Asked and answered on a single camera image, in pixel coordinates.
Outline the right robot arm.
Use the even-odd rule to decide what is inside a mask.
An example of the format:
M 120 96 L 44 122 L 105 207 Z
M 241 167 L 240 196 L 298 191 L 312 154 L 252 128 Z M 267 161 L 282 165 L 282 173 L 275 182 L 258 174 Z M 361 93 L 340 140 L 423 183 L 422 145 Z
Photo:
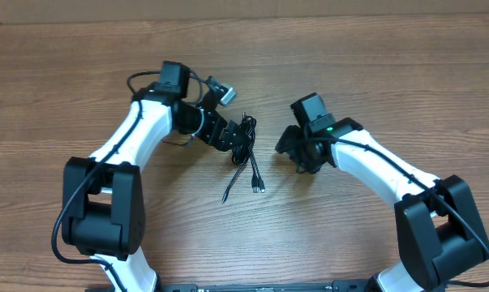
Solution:
M 354 176 L 394 211 L 399 262 L 368 280 L 334 281 L 334 291 L 444 291 L 489 287 L 489 239 L 469 185 L 403 161 L 352 118 L 336 120 L 315 92 L 290 106 L 276 150 L 301 174 L 325 164 Z

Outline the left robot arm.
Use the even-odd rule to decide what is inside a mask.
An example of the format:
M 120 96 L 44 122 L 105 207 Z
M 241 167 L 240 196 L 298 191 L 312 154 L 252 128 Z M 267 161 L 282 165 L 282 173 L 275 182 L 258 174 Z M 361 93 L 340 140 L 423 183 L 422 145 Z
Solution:
M 236 90 L 180 62 L 165 61 L 158 79 L 133 89 L 121 126 L 87 158 L 71 157 L 63 171 L 62 211 L 52 231 L 56 257 L 67 264 L 98 264 L 112 291 L 158 291 L 161 280 L 141 243 L 146 228 L 141 172 L 172 131 L 226 152 L 246 137 L 216 111 Z

